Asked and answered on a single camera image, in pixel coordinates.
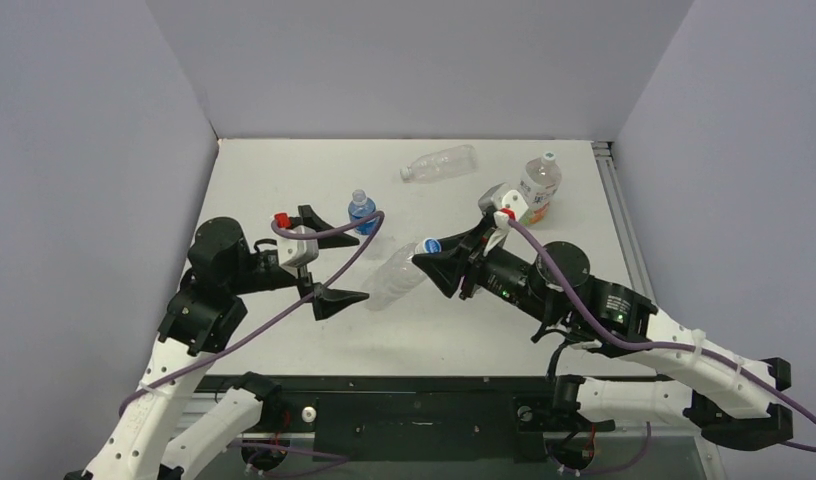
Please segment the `blue label bottle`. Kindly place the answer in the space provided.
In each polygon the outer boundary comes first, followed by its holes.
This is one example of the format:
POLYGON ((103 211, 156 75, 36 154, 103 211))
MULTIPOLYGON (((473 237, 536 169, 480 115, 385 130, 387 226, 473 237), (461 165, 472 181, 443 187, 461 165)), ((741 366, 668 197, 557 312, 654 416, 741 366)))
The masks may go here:
MULTIPOLYGON (((352 192, 351 201, 348 204, 347 212, 351 221, 359 220, 372 215, 377 210, 375 202, 367 196, 362 189, 352 192)), ((378 224, 378 218, 360 224, 355 227, 355 232, 362 236, 369 236, 378 224)))

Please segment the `clear bottle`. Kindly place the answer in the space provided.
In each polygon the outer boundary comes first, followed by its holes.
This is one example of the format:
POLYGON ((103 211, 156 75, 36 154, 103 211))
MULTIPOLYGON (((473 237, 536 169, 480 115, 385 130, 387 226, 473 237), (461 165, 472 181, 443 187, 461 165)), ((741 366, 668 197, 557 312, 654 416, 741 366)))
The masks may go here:
POLYGON ((400 178, 406 183, 434 183, 457 178, 478 169, 474 146, 465 144, 426 154, 402 167, 400 178))
POLYGON ((363 306, 369 311, 381 311, 406 296, 427 278, 412 263, 412 258, 416 254, 432 254, 441 251, 440 241, 431 237, 409 242, 398 249, 363 283, 363 290, 369 294, 363 306))

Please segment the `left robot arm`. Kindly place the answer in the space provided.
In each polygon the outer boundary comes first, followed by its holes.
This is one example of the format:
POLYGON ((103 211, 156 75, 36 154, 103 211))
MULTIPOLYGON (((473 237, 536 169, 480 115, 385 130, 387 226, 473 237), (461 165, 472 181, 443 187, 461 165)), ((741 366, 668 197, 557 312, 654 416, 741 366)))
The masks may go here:
POLYGON ((272 237, 249 245, 239 222, 210 219, 198 227, 188 251, 189 269, 159 325, 136 390, 121 404, 119 419, 95 457, 73 472, 76 479, 193 479, 237 437, 255 427, 269 430, 282 416, 281 389, 248 372, 185 430, 178 429, 193 393, 211 366, 242 347, 233 335, 245 318, 250 293, 294 288, 318 320, 365 299, 312 279, 307 266, 320 249, 367 243, 357 227, 379 228, 385 215, 373 210, 348 224, 325 223, 309 206, 295 216, 275 217, 272 237))

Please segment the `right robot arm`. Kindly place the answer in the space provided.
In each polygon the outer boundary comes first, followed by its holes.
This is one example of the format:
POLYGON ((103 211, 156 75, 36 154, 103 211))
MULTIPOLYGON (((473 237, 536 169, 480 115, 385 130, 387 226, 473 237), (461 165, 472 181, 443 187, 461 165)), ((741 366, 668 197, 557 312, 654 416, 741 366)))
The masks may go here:
POLYGON ((446 238, 413 264, 447 297, 483 289, 534 318, 538 342, 557 332, 566 346, 651 370, 641 380, 599 379, 547 371, 546 406, 562 427, 620 420, 697 430, 728 449, 757 451, 789 441, 793 414, 781 399, 791 385, 787 361, 745 359, 685 327, 649 298, 591 271, 582 249, 564 241, 539 245, 526 261, 490 242, 492 230, 446 238))

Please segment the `green orange label bottle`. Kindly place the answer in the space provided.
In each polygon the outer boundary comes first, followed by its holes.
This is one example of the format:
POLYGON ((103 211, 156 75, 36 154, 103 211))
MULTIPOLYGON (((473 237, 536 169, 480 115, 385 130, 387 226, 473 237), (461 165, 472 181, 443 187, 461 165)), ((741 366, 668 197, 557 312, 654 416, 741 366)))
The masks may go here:
POLYGON ((523 168, 518 184, 528 210, 521 223, 532 226, 541 222, 549 209, 562 181, 562 172, 557 164, 557 155, 552 151, 528 161, 523 168))

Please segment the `aluminium rail frame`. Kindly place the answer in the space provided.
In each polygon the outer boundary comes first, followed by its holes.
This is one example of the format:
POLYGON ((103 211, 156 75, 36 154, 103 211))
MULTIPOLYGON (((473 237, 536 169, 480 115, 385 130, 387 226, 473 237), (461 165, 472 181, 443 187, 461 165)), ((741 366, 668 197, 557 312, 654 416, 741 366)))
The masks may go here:
MULTIPOLYGON (((309 204, 326 220, 344 224, 352 191, 366 191, 386 215, 384 225, 358 259, 348 248, 329 250, 313 264, 317 278, 345 273, 338 286, 360 289, 400 247, 425 237, 442 238, 474 226, 477 202, 488 188, 519 179, 524 164, 551 151, 559 158, 562 183, 546 218, 534 228, 542 241, 562 240, 584 250, 595 275, 642 293, 652 285, 622 199, 613 160, 603 142, 579 140, 474 140, 477 169, 435 183, 406 183, 402 167, 454 146, 451 139, 228 139, 219 147, 200 221, 236 219, 251 240, 269 234, 279 211, 309 204)), ((536 322, 511 306, 479 293, 446 298, 424 282, 381 311, 353 306, 332 320, 317 321, 309 307, 296 310, 263 334, 264 325, 295 299, 289 291, 245 297, 248 315, 234 338, 241 348, 219 360, 215 375, 256 371, 297 375, 304 380, 397 381, 427 377, 454 385, 471 380, 489 386, 543 373, 558 336, 530 341, 536 322)), ((435 448, 466 452, 490 443, 488 416, 478 401, 455 401, 445 416, 456 429, 420 419, 406 427, 372 431, 374 459, 340 467, 307 456, 321 444, 310 436, 293 441, 297 451, 285 465, 306 479, 554 479, 548 463, 517 463, 509 455, 446 461, 435 448)))

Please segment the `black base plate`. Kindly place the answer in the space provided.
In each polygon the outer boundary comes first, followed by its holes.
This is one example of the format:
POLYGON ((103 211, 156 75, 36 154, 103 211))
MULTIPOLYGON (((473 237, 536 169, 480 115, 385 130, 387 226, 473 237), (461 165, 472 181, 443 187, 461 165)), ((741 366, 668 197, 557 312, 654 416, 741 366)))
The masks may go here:
POLYGON ((548 439, 611 431, 554 405, 542 377, 272 376, 279 386, 249 433, 362 461, 542 462, 548 439))

